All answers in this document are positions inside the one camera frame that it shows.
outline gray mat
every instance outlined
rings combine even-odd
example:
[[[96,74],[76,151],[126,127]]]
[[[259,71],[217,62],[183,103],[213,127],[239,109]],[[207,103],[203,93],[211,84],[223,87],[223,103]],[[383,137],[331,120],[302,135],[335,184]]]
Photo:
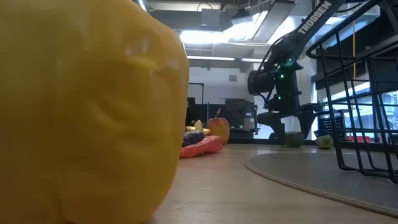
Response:
[[[355,154],[344,154],[348,166],[358,167]],[[363,156],[364,167],[369,163]],[[382,154],[373,155],[375,166],[386,168]],[[398,169],[396,157],[393,166]],[[334,153],[276,153],[250,158],[245,166],[270,180],[355,207],[398,218],[398,185],[389,179],[365,177],[340,170]]]

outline robotic arm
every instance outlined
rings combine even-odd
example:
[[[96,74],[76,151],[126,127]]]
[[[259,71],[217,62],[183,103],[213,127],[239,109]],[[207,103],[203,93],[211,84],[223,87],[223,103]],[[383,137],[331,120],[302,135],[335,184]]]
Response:
[[[249,74],[249,93],[260,96],[262,96],[261,93],[268,93],[267,98],[262,96],[265,101],[264,108],[268,109],[268,112],[259,114],[257,122],[270,126],[282,143],[285,136],[282,118],[298,117],[302,133],[306,138],[316,117],[314,111],[321,110],[321,106],[318,104],[300,106],[299,95],[301,92],[297,88],[296,70],[303,69],[303,67],[297,63],[297,59],[307,42],[347,2],[351,1],[321,0],[298,28],[272,44],[268,61],[261,63],[257,71],[252,71]],[[276,94],[270,99],[274,88],[276,88]]]

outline black wire basket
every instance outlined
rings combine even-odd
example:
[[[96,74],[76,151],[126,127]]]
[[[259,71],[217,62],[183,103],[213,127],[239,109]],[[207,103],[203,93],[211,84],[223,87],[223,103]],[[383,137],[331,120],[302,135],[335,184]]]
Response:
[[[398,133],[398,130],[393,130],[393,127],[389,124],[386,106],[398,106],[385,104],[383,102],[383,93],[398,90],[398,79],[393,80],[381,80],[377,75],[377,63],[390,63],[391,67],[398,73],[398,58],[395,57],[384,57],[386,52],[391,52],[393,50],[398,50],[398,35],[388,38],[387,40],[381,42],[376,46],[372,46],[361,52],[357,56],[346,56],[343,55],[341,40],[339,32],[345,27],[350,26],[353,21],[355,21],[359,16],[362,16],[365,12],[370,10],[375,5],[383,4],[384,9],[386,2],[383,0],[370,0],[359,8],[356,12],[350,15],[347,19],[325,34],[321,39],[316,41],[306,52],[307,56],[310,58],[318,59],[322,63],[324,82],[326,88],[327,105],[329,108],[329,114],[331,119],[331,129],[333,132],[333,139],[335,142],[336,156],[338,161],[338,166],[342,170],[347,171],[358,171],[362,175],[370,177],[385,177],[391,179],[393,183],[398,184],[398,170],[393,167],[394,162],[398,161],[398,148],[397,140],[394,139],[394,134]],[[397,23],[394,16],[389,15],[389,19],[392,23]],[[324,45],[325,42],[335,38],[336,46],[338,48],[338,53],[336,55],[325,54]],[[334,69],[328,69],[326,65],[327,60],[335,60],[338,62],[338,67]],[[353,67],[354,64],[364,63],[368,71],[368,78],[356,79],[353,77]],[[331,99],[330,85],[332,82],[343,82],[345,97],[338,100]],[[354,82],[368,82],[369,92],[367,93],[356,93],[354,88]],[[360,98],[371,97],[372,103],[359,103]],[[333,105],[346,105],[348,107],[349,121],[351,123],[350,127],[341,127],[337,125],[337,120],[335,117],[335,111],[333,111]],[[363,119],[361,118],[360,106],[371,106],[373,109],[374,117],[374,129],[364,128]],[[354,113],[358,116],[358,123],[354,122]],[[358,167],[347,166],[344,160],[342,144],[344,140],[341,140],[338,136],[341,134],[352,133],[353,142],[352,148],[356,151],[356,157],[358,160]],[[372,152],[370,150],[371,145],[375,144],[369,141],[366,137],[366,133],[374,133],[374,136],[380,136],[380,147],[381,151],[385,157],[385,164],[381,166],[380,164],[375,165],[374,158],[372,157]],[[366,155],[362,157],[361,151],[366,151]]]

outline table surface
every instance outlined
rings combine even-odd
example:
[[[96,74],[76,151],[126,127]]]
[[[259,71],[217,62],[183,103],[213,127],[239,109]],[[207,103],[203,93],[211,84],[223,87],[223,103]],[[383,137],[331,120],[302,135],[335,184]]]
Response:
[[[395,218],[280,185],[243,165],[257,154],[293,151],[317,150],[230,144],[217,154],[182,159],[172,189],[148,223],[398,223]]]

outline red apple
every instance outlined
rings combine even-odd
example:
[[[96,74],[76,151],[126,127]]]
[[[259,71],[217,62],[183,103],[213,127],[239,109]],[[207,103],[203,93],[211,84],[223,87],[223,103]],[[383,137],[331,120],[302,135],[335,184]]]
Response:
[[[223,144],[229,140],[229,123],[225,118],[218,118],[221,109],[218,110],[216,118],[207,121],[207,128],[210,129],[210,136],[219,136],[223,139]]]

